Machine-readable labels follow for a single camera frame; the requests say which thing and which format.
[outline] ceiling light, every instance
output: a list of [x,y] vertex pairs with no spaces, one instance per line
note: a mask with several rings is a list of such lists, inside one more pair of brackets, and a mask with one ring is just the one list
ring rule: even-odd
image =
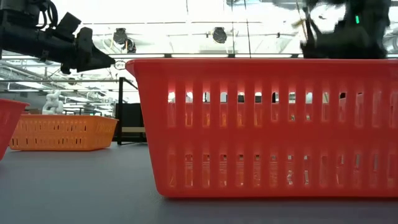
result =
[[292,54],[236,54],[237,58],[291,58]]
[[90,105],[110,105],[111,103],[90,103]]
[[82,108],[64,108],[65,111],[80,111]]
[[38,90],[8,90],[8,91],[14,91],[14,92],[38,92]]
[[102,92],[102,91],[108,91],[108,90],[78,90],[79,92]]
[[99,110],[99,109],[95,109],[95,111],[98,111],[98,112],[112,112],[111,110]]
[[43,86],[39,83],[34,83],[34,82],[16,82],[16,84],[31,87],[31,88],[46,88],[46,86]]
[[228,54],[172,54],[173,58],[226,58]]
[[79,101],[79,102],[90,102],[91,100],[83,98],[83,97],[74,97],[74,96],[68,96],[68,99]]
[[63,107],[64,108],[84,108],[83,105],[68,105],[68,104],[65,104]]
[[111,109],[113,109],[113,107],[112,106],[98,106],[99,108],[102,108],[102,109],[106,109],[106,110],[111,110]]
[[164,58],[164,54],[112,54],[111,58],[134,59],[134,58]]
[[[57,91],[57,90],[43,90],[43,91],[51,92],[51,91]],[[61,92],[73,92],[74,90],[58,90],[58,91],[61,91]]]

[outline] black equipment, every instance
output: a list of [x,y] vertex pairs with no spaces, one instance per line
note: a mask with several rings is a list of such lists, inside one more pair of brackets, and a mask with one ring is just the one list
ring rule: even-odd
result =
[[113,33],[113,40],[119,45],[122,45],[122,50],[127,48],[128,54],[137,52],[136,43],[127,37],[125,28],[117,28],[116,32]]
[[[44,24],[37,26],[40,14]],[[0,23],[0,53],[8,50],[42,62],[59,62],[66,74],[70,69],[84,72],[115,63],[94,46],[90,28],[73,35],[81,23],[75,16],[68,12],[58,23],[57,8],[51,0],[0,0]]]
[[310,17],[310,10],[320,0],[307,0],[306,13],[308,41],[302,43],[304,58],[385,58],[382,40],[390,24],[391,0],[325,0],[329,4],[346,4],[344,19],[333,32],[321,33]]

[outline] plastic basket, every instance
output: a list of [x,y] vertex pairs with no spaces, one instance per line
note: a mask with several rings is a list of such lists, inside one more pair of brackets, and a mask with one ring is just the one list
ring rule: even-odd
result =
[[6,153],[19,117],[28,105],[27,103],[0,99],[0,160]]
[[394,60],[164,58],[127,69],[164,196],[398,197]]
[[92,151],[109,147],[116,119],[100,116],[22,115],[10,141],[20,151]]

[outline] basket slot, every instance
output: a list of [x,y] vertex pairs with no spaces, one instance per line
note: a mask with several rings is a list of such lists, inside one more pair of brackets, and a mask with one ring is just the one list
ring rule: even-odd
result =
[[355,125],[355,107],[357,102],[357,91],[356,85],[353,82],[347,83],[346,91],[346,119],[345,123],[347,127],[354,127]]
[[330,162],[330,157],[328,155],[322,155],[321,156],[321,163],[320,163],[320,178],[319,178],[319,185],[321,188],[326,188],[328,187],[328,172],[331,172],[331,170],[328,170],[328,163]]
[[353,145],[346,141],[347,147],[345,149],[345,162],[346,162],[346,174],[345,174],[345,185],[344,188],[346,190],[353,188],[353,180],[354,180],[354,168],[355,168],[355,152],[352,150]]
[[362,162],[362,167],[360,175],[361,178],[360,188],[362,190],[368,190],[371,187],[369,182],[369,177],[371,176],[372,162],[371,162],[371,148],[365,144],[362,146],[361,162]]
[[362,90],[356,93],[354,123],[357,128],[363,128],[364,126],[364,93]]
[[272,152],[271,157],[269,157],[267,163],[269,163],[269,187],[278,187],[278,176],[279,176],[279,166],[278,166],[278,154],[277,152]]
[[339,110],[338,110],[338,121],[344,123],[347,117],[347,92],[341,91],[339,93]]
[[293,155],[292,169],[295,173],[293,176],[294,187],[302,189],[305,185],[305,172],[304,172],[304,154],[300,147],[296,147]]
[[353,188],[360,189],[362,186],[361,173],[363,172],[363,156],[360,152],[354,155]]
[[245,184],[245,167],[247,167],[247,163],[244,162],[244,155],[243,154],[238,154],[235,160],[235,165],[236,165],[236,181],[235,185],[237,187],[242,187]]
[[377,183],[377,188],[378,189],[387,189],[387,183],[388,183],[388,178],[387,178],[387,173],[388,173],[388,143],[387,142],[382,142],[381,148],[379,149],[379,172],[378,172],[378,183]]
[[345,165],[345,157],[344,154],[339,153],[337,156],[336,163],[336,185],[339,188],[343,188],[345,186],[345,174],[346,174],[346,165]]
[[337,167],[338,167],[338,156],[335,144],[327,146],[327,154],[329,157],[328,164],[326,165],[327,169],[327,183],[329,189],[335,189],[337,186]]
[[254,127],[254,104],[256,102],[255,93],[254,93],[254,82],[248,81],[244,87],[244,110],[245,110],[245,119],[244,125],[246,128]]
[[388,158],[388,171],[387,171],[387,177],[388,177],[388,185],[387,187],[389,189],[393,189],[397,185],[397,155],[394,152],[393,154],[389,154]]
[[182,80],[176,81],[175,84],[175,116],[176,127],[177,129],[181,129],[185,126],[184,119],[185,118],[185,103],[186,101],[186,92],[185,92],[185,84]]
[[253,157],[253,187],[261,186],[261,155],[256,153]]
[[286,163],[287,172],[285,174],[286,176],[285,185],[288,185],[289,187],[295,187],[296,185],[299,184],[295,181],[296,174],[294,172],[294,162],[295,162],[294,159],[295,156],[288,154],[287,163]]
[[243,163],[244,163],[244,187],[245,188],[253,188],[254,187],[254,149],[252,143],[246,143],[243,147],[242,155]]
[[271,121],[276,122],[279,120],[279,100],[280,95],[278,90],[273,91],[271,95]]
[[202,158],[202,187],[210,187],[210,155],[208,152]]
[[185,185],[185,153],[182,142],[176,142],[176,179],[177,179],[177,188],[182,189]]
[[239,92],[238,93],[238,112],[237,112],[237,118],[236,118],[236,122],[237,122],[237,127],[238,128],[243,128],[246,125],[246,107],[245,105],[248,105],[249,103],[244,102],[244,98],[246,96],[244,95],[243,92]]
[[[193,83],[193,128],[200,129],[203,127],[203,84],[202,82],[194,82]],[[201,142],[202,139],[197,138],[193,142],[193,186],[197,189],[201,187],[209,187],[205,186],[203,183],[203,156],[204,153],[202,151]]]
[[171,149],[167,155],[167,185],[170,187],[175,187],[177,185],[176,165],[175,151]]
[[391,128],[397,128],[397,123],[398,123],[398,92],[394,91],[391,94],[389,126]]
[[313,84],[313,92],[312,92],[312,110],[313,110],[313,119],[312,121],[315,124],[318,124],[322,118],[322,85],[320,83],[315,82]]
[[311,169],[308,171],[309,177],[310,177],[309,185],[311,186],[312,190],[319,190],[320,168],[321,168],[321,161],[322,161],[319,148],[317,146],[313,146],[311,148],[311,153],[309,156],[310,156],[310,164],[311,164]]
[[324,90],[322,93],[322,122],[330,121],[330,110],[330,94]]
[[306,112],[305,112],[305,105],[306,105],[306,89],[305,85],[302,82],[297,83],[296,89],[295,89],[295,118],[294,120],[303,123],[304,121],[307,120]]
[[220,83],[210,83],[210,188],[217,189],[220,179],[219,173],[214,170],[219,169],[220,157],[220,138],[218,137],[218,127],[220,126]]
[[228,174],[231,173],[231,171],[228,172],[228,164],[232,164],[232,162],[228,163],[228,157],[226,154],[221,154],[220,155],[220,161],[219,161],[219,187],[227,187],[228,182]]
[[272,88],[269,80],[263,80],[261,89],[261,105],[262,105],[262,127],[266,127],[271,123],[271,111],[269,110],[272,103]]
[[288,115],[289,111],[289,86],[286,82],[282,82],[279,86],[279,122],[280,124],[287,123],[291,118]]
[[306,90],[305,92],[305,117],[306,122],[311,122],[313,120],[313,93],[312,90]]
[[[236,146],[237,146],[237,136],[236,132],[234,131],[237,128],[238,122],[238,85],[234,82],[228,83],[228,120],[227,120],[227,127],[228,127],[228,148],[227,148],[227,155],[229,155],[230,160],[234,161],[234,155],[236,155]],[[227,184],[231,184],[236,182],[236,164],[234,162],[227,162]]]
[[185,155],[185,187],[193,187],[193,156]]
[[312,173],[310,174],[310,170],[311,170],[311,156],[309,155],[305,155],[303,157],[303,174],[304,174],[304,186],[308,187],[310,186],[310,175],[312,175]]
[[289,104],[288,106],[288,114],[287,121],[288,122],[296,122],[297,119],[297,105],[296,105],[296,96],[297,93],[294,89],[289,90]]
[[372,189],[375,189],[377,187],[377,182],[378,182],[378,173],[379,173],[379,154],[377,152],[373,152],[372,158],[372,175],[370,176],[370,187]]
[[329,89],[324,92],[324,106],[328,106],[329,122],[334,125],[339,121],[339,86],[336,82],[329,82]]

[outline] table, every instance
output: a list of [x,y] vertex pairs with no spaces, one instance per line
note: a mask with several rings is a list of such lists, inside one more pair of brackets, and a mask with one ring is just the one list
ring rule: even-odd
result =
[[398,223],[398,201],[170,200],[146,144],[11,152],[0,162],[2,224]]

